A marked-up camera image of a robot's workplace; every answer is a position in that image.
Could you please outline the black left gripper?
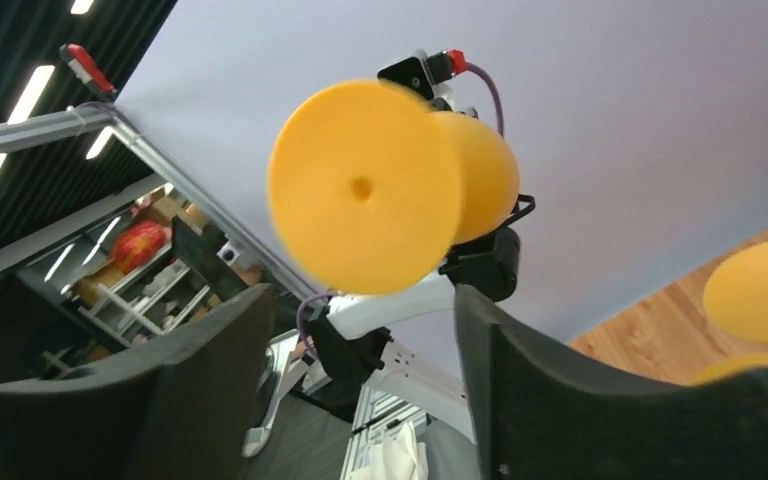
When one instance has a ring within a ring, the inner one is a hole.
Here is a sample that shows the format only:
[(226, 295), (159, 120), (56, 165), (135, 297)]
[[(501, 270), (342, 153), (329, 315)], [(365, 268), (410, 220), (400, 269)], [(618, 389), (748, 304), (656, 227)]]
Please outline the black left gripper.
[(512, 225), (535, 209), (535, 198), (519, 194), (510, 215), (490, 233), (453, 246), (438, 268), (453, 284), (476, 288), (494, 302), (516, 290), (521, 243)]

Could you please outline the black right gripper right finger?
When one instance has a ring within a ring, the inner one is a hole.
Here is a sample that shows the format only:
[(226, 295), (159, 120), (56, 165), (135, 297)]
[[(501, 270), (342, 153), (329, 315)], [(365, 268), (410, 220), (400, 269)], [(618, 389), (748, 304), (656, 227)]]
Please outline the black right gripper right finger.
[(768, 367), (699, 386), (631, 374), (469, 285), (454, 319), (484, 479), (768, 479)]

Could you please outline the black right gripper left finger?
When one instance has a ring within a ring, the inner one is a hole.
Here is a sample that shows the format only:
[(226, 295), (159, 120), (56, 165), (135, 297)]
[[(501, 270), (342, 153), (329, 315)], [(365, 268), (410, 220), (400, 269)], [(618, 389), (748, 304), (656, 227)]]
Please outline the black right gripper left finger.
[(0, 479), (236, 479), (274, 321), (258, 284), (56, 380), (0, 384)]

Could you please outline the yellow wine glass taken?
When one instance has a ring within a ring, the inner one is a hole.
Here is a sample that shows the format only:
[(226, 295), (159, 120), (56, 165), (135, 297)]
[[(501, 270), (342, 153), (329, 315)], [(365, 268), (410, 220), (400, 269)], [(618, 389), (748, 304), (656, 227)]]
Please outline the yellow wine glass taken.
[(500, 226), (519, 190), (517, 158), (493, 128), (377, 80), (302, 103), (267, 169), (269, 214), (289, 256), (352, 294), (411, 287), (452, 246)]

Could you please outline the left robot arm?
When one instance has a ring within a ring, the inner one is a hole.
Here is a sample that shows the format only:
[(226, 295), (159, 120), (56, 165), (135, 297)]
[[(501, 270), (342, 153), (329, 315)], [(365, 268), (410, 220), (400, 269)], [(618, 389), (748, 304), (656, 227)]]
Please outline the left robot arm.
[(245, 456), (254, 457), (264, 449), (281, 400), (314, 364), (338, 385), (376, 389), (429, 407), (470, 436), (471, 420), (461, 382), (417, 361), (392, 337), (389, 327), (448, 309), (458, 284), (474, 286), (493, 301), (510, 297), (517, 285), (520, 254), (519, 236), (512, 226), (535, 207), (533, 196), (518, 195), (499, 227), (452, 247), (439, 268), (394, 295), (328, 291), (300, 300), (280, 289), (275, 295), (278, 335), (267, 349)]

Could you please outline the yellow wine glass left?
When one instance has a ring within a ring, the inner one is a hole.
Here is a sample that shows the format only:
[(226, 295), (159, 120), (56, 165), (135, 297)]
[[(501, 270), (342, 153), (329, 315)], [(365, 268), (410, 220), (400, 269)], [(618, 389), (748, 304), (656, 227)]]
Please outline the yellow wine glass left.
[(690, 384), (701, 385), (733, 376), (744, 371), (767, 367), (768, 352), (728, 357), (701, 370), (693, 377)]

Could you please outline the yellow wine glass front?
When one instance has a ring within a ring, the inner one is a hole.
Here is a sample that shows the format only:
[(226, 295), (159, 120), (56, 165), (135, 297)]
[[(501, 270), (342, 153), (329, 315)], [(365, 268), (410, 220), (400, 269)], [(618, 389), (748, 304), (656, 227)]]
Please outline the yellow wine glass front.
[(709, 277), (702, 303), (717, 327), (746, 340), (768, 343), (768, 242), (723, 261)]

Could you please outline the background storage shelf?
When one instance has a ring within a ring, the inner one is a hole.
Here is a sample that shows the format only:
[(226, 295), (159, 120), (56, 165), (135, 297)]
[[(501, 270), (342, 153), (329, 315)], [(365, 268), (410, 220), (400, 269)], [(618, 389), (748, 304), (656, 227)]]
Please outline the background storage shelf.
[(35, 332), (30, 374), (51, 377), (112, 353), (102, 341), (145, 344), (160, 333), (200, 320), (218, 293), (174, 247), (174, 230), (200, 236), (210, 253), (249, 284), (259, 266), (242, 267), (223, 230), (197, 205), (165, 184), (67, 239), (22, 268), (19, 276), (47, 295), (66, 317)]

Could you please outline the aluminium frame rail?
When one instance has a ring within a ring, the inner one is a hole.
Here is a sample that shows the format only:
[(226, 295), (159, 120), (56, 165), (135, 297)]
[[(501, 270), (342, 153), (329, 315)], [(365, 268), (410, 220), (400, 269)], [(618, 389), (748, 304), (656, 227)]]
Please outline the aluminium frame rail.
[(267, 154), (262, 151), (248, 158), (231, 151), (231, 140), (221, 140), (217, 147), (204, 142), (186, 147), (183, 140), (155, 139), (114, 106), (90, 102), (20, 123), (0, 123), (0, 154), (104, 127), (155, 173), (202, 206), (232, 241), (254, 253), (296, 296), (315, 292), (317, 286), (289, 259), (267, 219)]

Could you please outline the red handled clamp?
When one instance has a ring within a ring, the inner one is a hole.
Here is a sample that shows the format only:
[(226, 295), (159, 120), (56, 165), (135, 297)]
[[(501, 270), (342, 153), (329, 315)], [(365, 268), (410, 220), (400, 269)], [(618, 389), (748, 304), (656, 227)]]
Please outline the red handled clamp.
[(115, 99), (118, 90), (99, 69), (83, 46), (64, 44), (59, 48), (59, 56), (74, 76), (95, 96), (103, 101)]

